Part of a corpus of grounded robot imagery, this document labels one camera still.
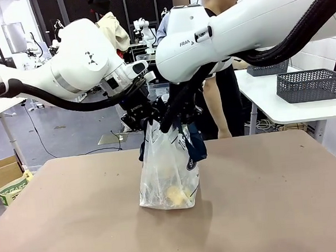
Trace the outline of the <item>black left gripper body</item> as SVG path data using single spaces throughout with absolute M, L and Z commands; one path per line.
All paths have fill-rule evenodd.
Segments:
M 132 91 L 121 100 L 120 107 L 126 111 L 121 120 L 124 123 L 138 123 L 140 120 L 151 116 L 153 107 L 148 99 L 149 91 L 147 86 L 141 86 Z

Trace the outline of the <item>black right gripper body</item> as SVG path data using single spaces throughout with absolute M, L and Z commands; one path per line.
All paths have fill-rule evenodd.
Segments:
M 203 109 L 196 102 L 196 95 L 199 89 L 188 91 L 183 94 L 181 102 L 181 116 L 197 116 L 202 115 Z

